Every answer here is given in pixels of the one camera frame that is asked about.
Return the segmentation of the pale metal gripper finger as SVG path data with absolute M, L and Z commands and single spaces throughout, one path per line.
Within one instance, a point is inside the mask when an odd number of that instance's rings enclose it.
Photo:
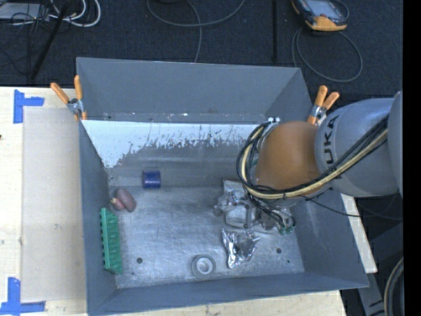
M 229 212 L 241 206 L 248 207 L 249 204 L 245 200 L 238 199 L 235 192 L 228 191 L 218 198 L 214 212 Z
M 249 213 L 246 209 L 235 209 L 225 213 L 226 224 L 234 228 L 249 228 Z

